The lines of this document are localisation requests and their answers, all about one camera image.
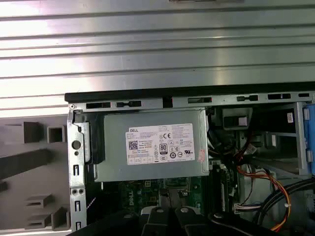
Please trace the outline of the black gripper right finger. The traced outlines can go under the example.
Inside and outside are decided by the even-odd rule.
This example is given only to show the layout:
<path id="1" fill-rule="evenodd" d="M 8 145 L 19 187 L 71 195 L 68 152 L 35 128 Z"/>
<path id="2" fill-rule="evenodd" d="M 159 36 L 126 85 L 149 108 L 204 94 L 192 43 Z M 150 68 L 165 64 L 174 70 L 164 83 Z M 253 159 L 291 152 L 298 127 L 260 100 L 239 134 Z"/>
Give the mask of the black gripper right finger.
<path id="1" fill-rule="evenodd" d="M 191 207 L 175 210 L 178 223 L 188 236 L 278 236 L 270 229 L 258 226 L 239 216 L 217 212 L 207 216 Z"/>

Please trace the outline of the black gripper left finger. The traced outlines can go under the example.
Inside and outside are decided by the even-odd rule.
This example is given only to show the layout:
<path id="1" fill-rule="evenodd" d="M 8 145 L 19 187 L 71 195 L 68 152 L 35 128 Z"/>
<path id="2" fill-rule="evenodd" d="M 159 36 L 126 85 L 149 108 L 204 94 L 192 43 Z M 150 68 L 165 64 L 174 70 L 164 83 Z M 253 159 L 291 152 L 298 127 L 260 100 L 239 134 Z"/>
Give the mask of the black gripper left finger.
<path id="1" fill-rule="evenodd" d="M 154 207 L 138 216 L 122 210 L 71 233 L 72 236 L 168 236 L 169 210 Z"/>

